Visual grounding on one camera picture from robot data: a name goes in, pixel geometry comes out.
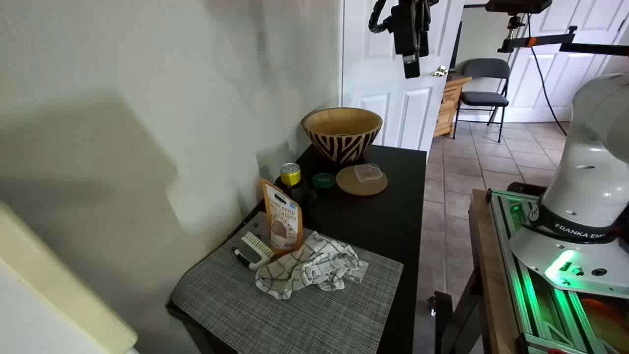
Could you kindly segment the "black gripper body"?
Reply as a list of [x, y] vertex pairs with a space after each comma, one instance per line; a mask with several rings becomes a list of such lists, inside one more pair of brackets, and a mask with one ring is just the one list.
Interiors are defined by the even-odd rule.
[[420, 60], [428, 56], [428, 3], [398, 0], [391, 11], [394, 54], [402, 60], [406, 80], [420, 76]]

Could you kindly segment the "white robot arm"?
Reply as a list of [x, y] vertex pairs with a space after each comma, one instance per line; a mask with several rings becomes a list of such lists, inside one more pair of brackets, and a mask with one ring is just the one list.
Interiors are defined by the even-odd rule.
[[508, 251], [554, 288], [626, 300], [626, 243], [613, 225], [629, 205], [629, 74], [587, 82], [571, 105], [554, 182]]

